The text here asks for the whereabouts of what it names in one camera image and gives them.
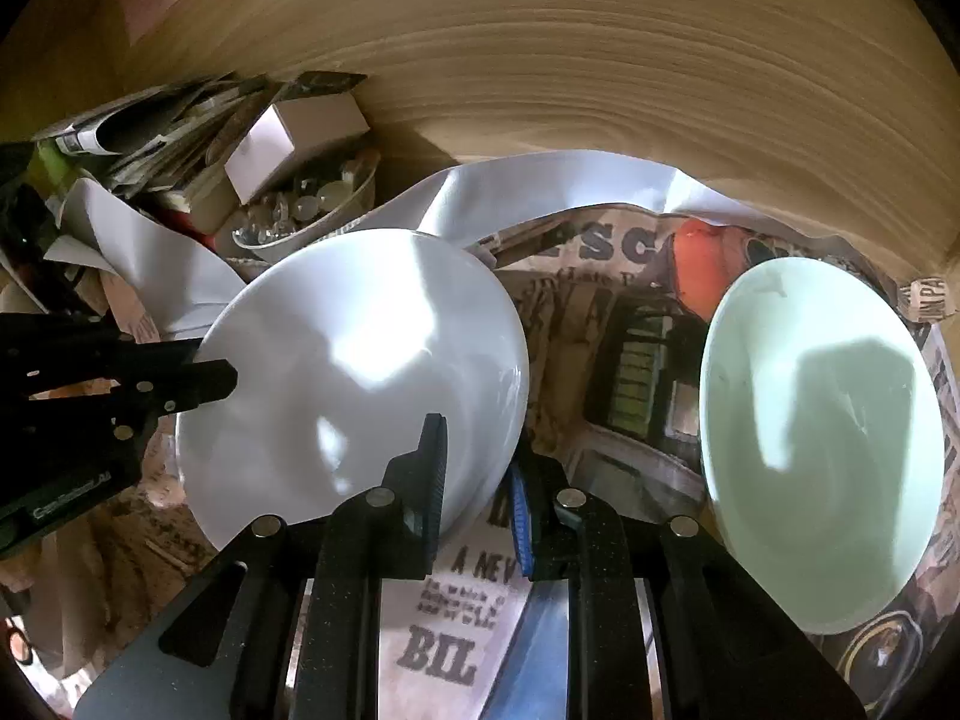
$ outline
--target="metal screw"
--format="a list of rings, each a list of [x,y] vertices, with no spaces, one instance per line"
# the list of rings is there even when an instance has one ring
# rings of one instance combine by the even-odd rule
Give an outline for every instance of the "metal screw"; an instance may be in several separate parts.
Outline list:
[[[253,531],[253,536],[270,538],[270,536],[276,536],[282,526],[283,522],[276,514],[264,514],[262,517],[253,520],[250,529]]]
[[[379,509],[383,506],[390,506],[395,497],[394,491],[390,488],[373,488],[367,493],[367,503],[375,509]]]
[[[674,517],[670,520],[670,530],[680,538],[690,538],[699,533],[700,527],[693,517]]]
[[[584,503],[587,503],[587,495],[577,488],[566,488],[557,493],[557,503],[565,509],[579,509]]]

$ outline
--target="container of glass beads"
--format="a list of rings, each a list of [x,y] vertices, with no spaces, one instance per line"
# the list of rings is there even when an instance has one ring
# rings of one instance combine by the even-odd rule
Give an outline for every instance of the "container of glass beads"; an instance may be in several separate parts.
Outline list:
[[[269,263],[344,226],[373,208],[374,176],[380,154],[367,148],[344,163],[341,180],[293,191],[268,191],[247,206],[233,240],[243,250]]]

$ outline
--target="small cardboard box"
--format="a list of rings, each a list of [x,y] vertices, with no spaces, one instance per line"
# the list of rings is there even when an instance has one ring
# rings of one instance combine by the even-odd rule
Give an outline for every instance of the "small cardboard box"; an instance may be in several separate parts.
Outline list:
[[[246,203],[309,159],[368,129],[353,95],[273,103],[227,159],[227,176]]]

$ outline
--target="light green bowl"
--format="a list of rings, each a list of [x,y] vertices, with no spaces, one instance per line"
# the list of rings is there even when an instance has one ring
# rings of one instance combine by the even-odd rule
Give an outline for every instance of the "light green bowl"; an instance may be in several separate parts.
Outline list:
[[[801,629],[850,630],[894,599],[933,532],[944,442],[882,298],[816,260],[750,269],[709,328],[700,418],[726,545]]]

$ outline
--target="orange object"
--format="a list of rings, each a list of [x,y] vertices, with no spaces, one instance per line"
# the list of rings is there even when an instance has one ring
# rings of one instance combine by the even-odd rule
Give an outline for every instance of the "orange object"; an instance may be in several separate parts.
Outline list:
[[[742,227],[714,227],[697,218],[680,225],[673,239],[680,303],[709,322],[724,293],[750,266],[746,245],[751,237]]]

